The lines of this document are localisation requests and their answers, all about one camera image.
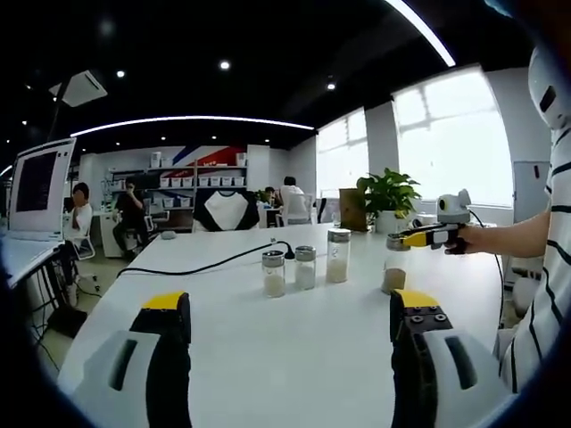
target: dark hair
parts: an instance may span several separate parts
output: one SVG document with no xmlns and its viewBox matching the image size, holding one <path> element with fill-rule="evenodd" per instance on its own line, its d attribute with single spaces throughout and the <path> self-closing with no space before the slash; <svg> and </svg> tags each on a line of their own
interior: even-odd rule
<svg viewBox="0 0 571 428">
<path fill-rule="evenodd" d="M 77 183 L 73 186 L 73 193 L 81 191 L 86 199 L 89 199 L 89 187 L 85 183 Z"/>
<path fill-rule="evenodd" d="M 284 185 L 296 185 L 295 177 L 287 176 L 284 178 Z"/>
</svg>

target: striped shirt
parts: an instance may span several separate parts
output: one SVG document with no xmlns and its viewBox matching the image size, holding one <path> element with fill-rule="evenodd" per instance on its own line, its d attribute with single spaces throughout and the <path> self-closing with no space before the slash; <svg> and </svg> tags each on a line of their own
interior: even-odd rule
<svg viewBox="0 0 571 428">
<path fill-rule="evenodd" d="M 542 280 L 501 361 L 501 376 L 513 392 L 522 390 L 547 357 L 571 302 L 571 128 L 554 134 L 545 192 L 550 230 Z"/>
</svg>

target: glass jar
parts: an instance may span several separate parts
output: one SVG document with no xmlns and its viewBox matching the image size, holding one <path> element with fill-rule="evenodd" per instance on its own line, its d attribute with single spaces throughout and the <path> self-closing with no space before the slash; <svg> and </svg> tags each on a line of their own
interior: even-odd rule
<svg viewBox="0 0 571 428">
<path fill-rule="evenodd" d="M 393 239 L 391 235 L 387 238 L 386 247 L 389 251 L 386 253 L 381 290 L 390 294 L 394 290 L 404 290 L 410 247 L 402 245 L 400 240 Z"/>
<path fill-rule="evenodd" d="M 295 285 L 301 290 L 315 287 L 315 247 L 301 245 L 295 249 Z"/>
<path fill-rule="evenodd" d="M 351 230 L 329 229 L 327 231 L 327 272 L 329 283 L 344 283 L 349 274 Z"/>
<path fill-rule="evenodd" d="M 264 292 L 268 297 L 281 297 L 286 292 L 286 260 L 282 251 L 266 251 L 261 255 Z"/>
</svg>

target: green leaves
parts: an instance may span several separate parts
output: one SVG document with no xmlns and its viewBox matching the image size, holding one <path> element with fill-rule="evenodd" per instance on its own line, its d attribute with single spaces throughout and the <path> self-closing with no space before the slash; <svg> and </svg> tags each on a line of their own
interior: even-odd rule
<svg viewBox="0 0 571 428">
<path fill-rule="evenodd" d="M 357 188 L 363 194 L 366 210 L 374 217 L 379 211 L 396 211 L 399 218 L 409 215 L 414 210 L 413 199 L 420 199 L 414 185 L 419 182 L 412 180 L 408 174 L 400 174 L 385 168 L 385 174 L 380 177 L 369 174 L 357 180 Z"/>
</svg>

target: white pot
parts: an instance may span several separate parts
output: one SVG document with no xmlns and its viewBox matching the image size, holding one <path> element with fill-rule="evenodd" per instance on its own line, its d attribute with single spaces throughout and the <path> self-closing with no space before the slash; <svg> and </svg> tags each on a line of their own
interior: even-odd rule
<svg viewBox="0 0 571 428">
<path fill-rule="evenodd" d="M 375 233 L 395 234 L 398 232 L 400 220 L 394 216 L 394 211 L 381 211 L 375 220 Z"/>
</svg>

